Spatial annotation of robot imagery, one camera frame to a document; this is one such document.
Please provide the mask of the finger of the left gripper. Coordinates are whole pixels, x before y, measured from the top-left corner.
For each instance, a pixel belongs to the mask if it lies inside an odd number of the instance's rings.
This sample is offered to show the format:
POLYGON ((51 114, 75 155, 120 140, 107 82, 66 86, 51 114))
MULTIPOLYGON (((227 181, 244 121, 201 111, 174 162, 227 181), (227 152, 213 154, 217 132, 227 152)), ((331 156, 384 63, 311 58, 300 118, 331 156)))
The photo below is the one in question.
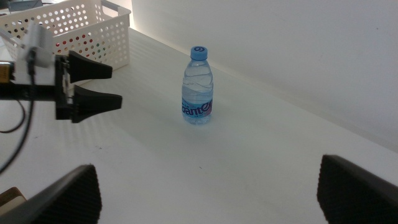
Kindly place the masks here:
POLYGON ((79 123, 91 116, 122 107, 123 98, 121 95, 100 93, 76 86, 72 99, 72 123, 79 123))
POLYGON ((109 79, 113 74, 112 66, 95 62, 74 51, 69 51, 68 65, 71 83, 92 79, 109 79))

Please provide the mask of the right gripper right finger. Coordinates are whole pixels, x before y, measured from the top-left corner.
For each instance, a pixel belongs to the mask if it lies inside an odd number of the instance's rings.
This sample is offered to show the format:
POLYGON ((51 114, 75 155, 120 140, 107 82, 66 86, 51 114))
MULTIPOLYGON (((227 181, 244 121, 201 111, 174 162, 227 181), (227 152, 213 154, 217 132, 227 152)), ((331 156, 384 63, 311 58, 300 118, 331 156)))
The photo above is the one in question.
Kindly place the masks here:
POLYGON ((337 155, 322 157, 317 201, 328 223, 397 223, 397 186, 337 155))

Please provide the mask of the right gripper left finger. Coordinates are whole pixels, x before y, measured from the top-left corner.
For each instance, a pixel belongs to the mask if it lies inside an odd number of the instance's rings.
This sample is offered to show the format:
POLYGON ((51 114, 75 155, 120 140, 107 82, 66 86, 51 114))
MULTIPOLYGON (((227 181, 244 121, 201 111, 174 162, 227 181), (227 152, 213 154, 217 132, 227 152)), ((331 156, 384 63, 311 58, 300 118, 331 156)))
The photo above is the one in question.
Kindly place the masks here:
POLYGON ((102 210, 96 168, 79 166, 1 215, 1 224, 97 224, 102 210))

